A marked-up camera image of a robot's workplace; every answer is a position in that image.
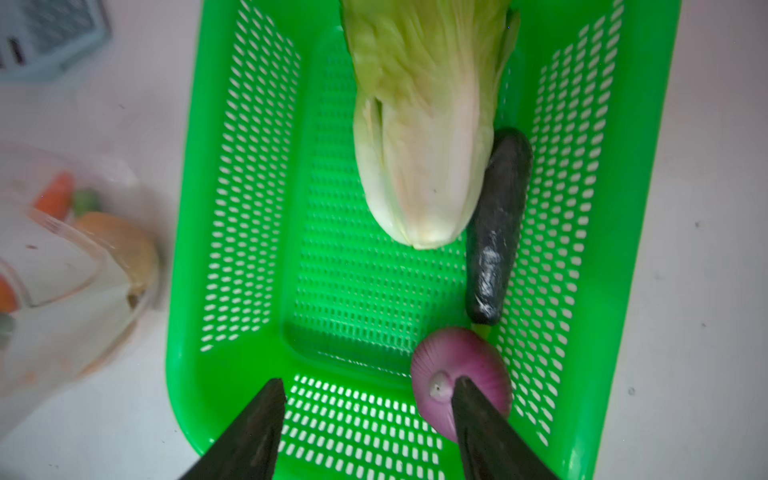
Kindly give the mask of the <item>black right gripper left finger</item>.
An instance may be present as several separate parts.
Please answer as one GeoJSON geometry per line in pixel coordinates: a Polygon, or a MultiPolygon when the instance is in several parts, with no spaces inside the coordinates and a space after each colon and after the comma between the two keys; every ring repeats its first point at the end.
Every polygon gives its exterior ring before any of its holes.
{"type": "Polygon", "coordinates": [[[270,379],[180,479],[272,479],[286,402],[283,381],[270,379]]]}

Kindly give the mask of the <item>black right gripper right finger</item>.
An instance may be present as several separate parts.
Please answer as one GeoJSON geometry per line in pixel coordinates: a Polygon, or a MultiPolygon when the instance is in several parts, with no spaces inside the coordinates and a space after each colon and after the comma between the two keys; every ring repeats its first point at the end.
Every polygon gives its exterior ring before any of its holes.
{"type": "Polygon", "coordinates": [[[470,378],[456,381],[451,406],[465,479],[557,479],[470,378]]]}

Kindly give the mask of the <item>purple toy onion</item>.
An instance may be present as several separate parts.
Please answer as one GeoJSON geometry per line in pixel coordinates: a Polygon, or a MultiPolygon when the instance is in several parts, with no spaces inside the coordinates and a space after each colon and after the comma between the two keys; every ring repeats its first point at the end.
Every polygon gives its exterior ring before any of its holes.
{"type": "Polygon", "coordinates": [[[423,419],[448,440],[457,440],[451,400],[459,378],[470,378],[508,417],[512,386],[498,351],[474,331],[447,327],[426,337],[411,362],[412,390],[423,419]]]}

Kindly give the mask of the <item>green plastic basket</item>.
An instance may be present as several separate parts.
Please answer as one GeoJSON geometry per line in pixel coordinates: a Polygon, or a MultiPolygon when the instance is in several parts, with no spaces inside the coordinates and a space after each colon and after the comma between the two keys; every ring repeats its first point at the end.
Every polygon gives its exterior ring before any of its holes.
{"type": "MultiPolygon", "coordinates": [[[[520,245],[489,335],[512,427],[562,479],[593,476],[681,5],[516,1],[496,122],[534,150],[520,245]]],[[[418,414],[418,342],[466,325],[465,243],[392,241],[353,152],[335,1],[208,1],[170,290],[167,385],[206,451],[272,378],[279,479],[459,479],[418,414]]]]}

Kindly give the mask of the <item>dark green toy cucumber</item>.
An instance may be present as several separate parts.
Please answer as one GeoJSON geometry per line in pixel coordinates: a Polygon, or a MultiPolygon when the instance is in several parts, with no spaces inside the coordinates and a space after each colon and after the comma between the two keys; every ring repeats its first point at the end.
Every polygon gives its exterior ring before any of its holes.
{"type": "Polygon", "coordinates": [[[467,229],[465,311],[475,325],[499,323],[516,259],[533,152],[515,128],[495,132],[481,195],[467,229]]]}

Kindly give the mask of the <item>toy potato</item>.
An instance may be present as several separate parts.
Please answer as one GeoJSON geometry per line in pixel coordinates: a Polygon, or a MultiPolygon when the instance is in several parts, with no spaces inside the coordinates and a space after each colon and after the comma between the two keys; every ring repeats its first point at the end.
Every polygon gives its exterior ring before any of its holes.
{"type": "Polygon", "coordinates": [[[74,227],[106,249],[130,280],[127,300],[135,308],[153,284],[159,257],[152,237],[133,222],[103,212],[89,212],[74,227]]]}

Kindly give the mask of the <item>clear zip top bag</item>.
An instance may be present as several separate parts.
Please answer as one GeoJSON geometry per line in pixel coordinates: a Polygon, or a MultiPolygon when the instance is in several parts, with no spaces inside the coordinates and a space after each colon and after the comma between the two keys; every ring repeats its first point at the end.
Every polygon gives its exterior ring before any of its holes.
{"type": "Polygon", "coordinates": [[[2,144],[3,434],[49,397],[108,363],[153,303],[160,258],[153,284],[132,308],[125,272],[106,249],[74,227],[84,214],[103,212],[144,230],[141,208],[137,179],[121,162],[92,164],[2,144]],[[75,191],[68,217],[59,221],[33,203],[63,171],[74,176],[75,191]]]}

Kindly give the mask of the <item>orange toy carrot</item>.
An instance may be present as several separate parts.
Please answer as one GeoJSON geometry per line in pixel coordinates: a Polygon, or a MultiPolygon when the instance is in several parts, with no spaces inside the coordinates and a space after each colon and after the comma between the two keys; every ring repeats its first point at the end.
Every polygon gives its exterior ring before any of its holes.
{"type": "Polygon", "coordinates": [[[64,221],[72,208],[74,191],[75,178],[72,173],[60,172],[43,189],[39,198],[33,203],[33,207],[59,221],[64,221]]]}

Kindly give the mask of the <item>toy napa cabbage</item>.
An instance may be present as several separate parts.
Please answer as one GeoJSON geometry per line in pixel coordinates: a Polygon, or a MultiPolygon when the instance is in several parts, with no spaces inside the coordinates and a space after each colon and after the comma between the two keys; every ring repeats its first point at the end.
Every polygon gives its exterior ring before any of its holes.
{"type": "Polygon", "coordinates": [[[453,242],[478,202],[520,16],[507,1],[345,1],[355,158],[396,242],[453,242]]]}

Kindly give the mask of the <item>light blue calculator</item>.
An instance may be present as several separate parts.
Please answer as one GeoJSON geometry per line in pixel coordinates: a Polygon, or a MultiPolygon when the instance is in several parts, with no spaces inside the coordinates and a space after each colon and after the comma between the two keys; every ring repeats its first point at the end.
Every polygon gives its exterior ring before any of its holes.
{"type": "Polygon", "coordinates": [[[1,3],[1,81],[51,80],[110,39],[102,1],[1,3]]]}

